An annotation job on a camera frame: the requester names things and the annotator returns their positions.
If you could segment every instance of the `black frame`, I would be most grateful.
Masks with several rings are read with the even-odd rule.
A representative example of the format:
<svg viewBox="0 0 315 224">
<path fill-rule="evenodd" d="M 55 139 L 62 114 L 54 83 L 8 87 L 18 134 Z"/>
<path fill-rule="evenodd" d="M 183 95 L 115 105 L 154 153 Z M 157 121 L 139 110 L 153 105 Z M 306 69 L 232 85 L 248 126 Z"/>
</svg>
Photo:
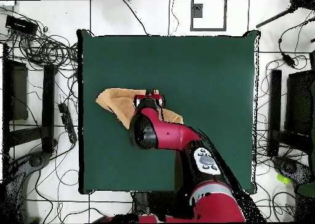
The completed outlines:
<svg viewBox="0 0 315 224">
<path fill-rule="evenodd" d="M 315 70 L 315 50 L 309 53 L 309 60 L 311 62 L 311 69 Z"/>
<path fill-rule="evenodd" d="M 10 108 L 14 92 L 12 87 L 12 66 L 9 63 L 9 47 L 4 44 L 3 53 L 3 181 L 0 184 L 0 219 L 4 223 L 29 223 L 26 209 L 26 186 L 33 172 L 41 170 L 50 161 L 57 142 L 54 140 L 54 95 L 55 75 L 57 69 L 53 65 L 44 66 L 43 92 L 42 92 L 42 126 L 27 128 L 10 132 Z M 22 156 L 9 162 L 10 147 L 42 140 L 42 151 Z"/>
<path fill-rule="evenodd" d="M 310 135 L 299 135 L 280 130 L 281 123 L 281 70 L 272 70 L 270 74 L 267 156 L 278 156 L 279 144 L 284 143 L 294 149 L 311 154 L 313 143 Z"/>
<path fill-rule="evenodd" d="M 227 6 L 228 0 L 224 0 L 224 16 L 223 16 L 223 28 L 194 28 L 193 19 L 196 14 L 196 9 L 194 8 L 195 4 L 194 0 L 191 0 L 191 13 L 190 13 L 190 31 L 226 31 L 226 13 L 227 13 Z"/>
</svg>

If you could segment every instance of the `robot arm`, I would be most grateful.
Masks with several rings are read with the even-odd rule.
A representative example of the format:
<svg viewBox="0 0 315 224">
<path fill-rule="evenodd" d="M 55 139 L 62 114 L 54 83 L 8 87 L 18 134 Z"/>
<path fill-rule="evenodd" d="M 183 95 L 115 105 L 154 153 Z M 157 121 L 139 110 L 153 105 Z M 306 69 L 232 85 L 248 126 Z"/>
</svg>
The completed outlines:
<svg viewBox="0 0 315 224">
<path fill-rule="evenodd" d="M 229 174 L 230 183 L 238 184 L 238 181 L 215 149 L 206 147 L 194 129 L 159 120 L 158 108 L 164 107 L 161 95 L 147 90 L 146 95 L 135 96 L 134 105 L 135 113 L 129 128 L 131 143 L 140 149 L 168 149 L 177 152 L 183 171 L 183 189 L 185 195 L 190 197 L 195 217 L 213 222 L 213 213 L 209 211 L 212 208 L 212 212 L 221 214 L 215 216 L 219 222 L 220 219 L 244 221 L 244 216 L 249 221 L 265 222 L 251 197 L 241 187 L 232 190 L 227 183 L 222 168 Z M 243 210 L 242 214 L 239 203 L 243 208 L 248 208 L 249 212 L 244 213 Z"/>
</svg>

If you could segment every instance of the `green object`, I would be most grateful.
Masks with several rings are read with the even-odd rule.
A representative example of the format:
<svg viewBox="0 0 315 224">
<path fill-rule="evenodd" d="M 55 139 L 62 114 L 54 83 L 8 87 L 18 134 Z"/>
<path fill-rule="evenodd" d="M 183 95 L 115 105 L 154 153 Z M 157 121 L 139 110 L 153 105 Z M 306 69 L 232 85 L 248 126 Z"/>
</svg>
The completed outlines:
<svg viewBox="0 0 315 224">
<path fill-rule="evenodd" d="M 278 174 L 278 175 L 277 175 L 277 179 L 278 179 L 280 182 L 284 183 L 284 184 L 290 184 L 290 183 L 291 183 L 291 181 L 290 181 L 289 178 L 284 177 L 284 176 L 281 175 L 281 174 Z"/>
<path fill-rule="evenodd" d="M 297 189 L 297 192 L 306 197 L 315 198 L 315 182 L 300 185 Z"/>
<path fill-rule="evenodd" d="M 165 108 L 201 129 L 252 193 L 257 31 L 246 37 L 83 37 L 84 189 L 173 191 L 175 153 L 138 150 L 126 128 L 96 104 L 111 87 L 159 89 Z"/>
</svg>

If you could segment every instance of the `black monitor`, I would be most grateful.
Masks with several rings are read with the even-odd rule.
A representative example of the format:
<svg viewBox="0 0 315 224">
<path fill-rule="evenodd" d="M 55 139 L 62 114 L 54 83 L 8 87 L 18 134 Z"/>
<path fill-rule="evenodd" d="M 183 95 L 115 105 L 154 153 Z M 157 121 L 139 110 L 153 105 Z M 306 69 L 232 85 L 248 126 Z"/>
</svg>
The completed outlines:
<svg viewBox="0 0 315 224">
<path fill-rule="evenodd" d="M 315 50 L 309 53 L 309 60 L 311 62 L 311 69 L 315 70 Z"/>
<path fill-rule="evenodd" d="M 25 63 L 20 63 L 11 59 L 4 59 L 4 62 L 6 62 L 7 75 L 10 76 L 11 81 L 6 89 L 6 94 L 16 96 L 16 98 L 11 98 L 11 107 L 6 111 L 10 113 L 10 121 L 26 120 L 28 118 L 28 110 L 22 102 L 27 102 L 28 69 Z"/>
<path fill-rule="evenodd" d="M 287 104 L 284 129 L 296 134 L 311 135 L 313 96 L 311 85 L 315 70 L 290 74 L 287 80 Z"/>
</svg>

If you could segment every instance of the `black stand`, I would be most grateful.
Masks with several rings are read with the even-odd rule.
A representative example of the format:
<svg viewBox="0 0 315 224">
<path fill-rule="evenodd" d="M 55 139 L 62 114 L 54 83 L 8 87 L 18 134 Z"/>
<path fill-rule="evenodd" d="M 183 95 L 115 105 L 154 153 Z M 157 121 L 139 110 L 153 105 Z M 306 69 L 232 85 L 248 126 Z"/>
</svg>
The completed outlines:
<svg viewBox="0 0 315 224">
<path fill-rule="evenodd" d="M 4 55 L 3 98 L 4 106 L 10 106 L 10 74 L 7 72 Z M 42 126 L 22 129 L 14 132 L 9 130 L 9 118 L 4 112 L 4 146 L 3 152 L 9 153 L 10 147 L 42 140 L 42 151 L 27 154 L 11 164 L 3 162 L 3 182 L 0 185 L 0 221 L 1 223 L 29 223 L 26 209 L 26 187 L 33 172 L 48 165 L 57 142 L 54 140 L 54 92 L 57 70 L 53 65 L 44 66 L 42 91 Z"/>
<path fill-rule="evenodd" d="M 268 136 L 267 156 L 278 156 L 279 143 L 284 143 L 294 149 L 311 154 L 313 144 L 309 135 L 295 134 L 286 130 L 280 130 L 281 123 L 281 70 L 272 70 L 270 74 L 269 112 L 268 112 Z"/>
<path fill-rule="evenodd" d="M 277 19 L 279 19 L 279 18 L 281 18 L 281 17 L 283 17 L 283 16 L 285 16 L 285 15 L 287 15 L 289 13 L 295 12 L 297 9 L 298 9 L 297 7 L 295 7 L 294 5 L 291 4 L 291 6 L 287 10 L 285 10 L 285 11 L 275 15 L 274 17 L 271 17 L 271 18 L 265 20 L 264 22 L 259 23 L 256 26 L 256 28 L 260 28 L 261 26 L 265 26 L 266 24 L 268 24 L 268 23 L 270 23 L 270 22 L 272 22 L 274 20 L 277 20 Z"/>
</svg>

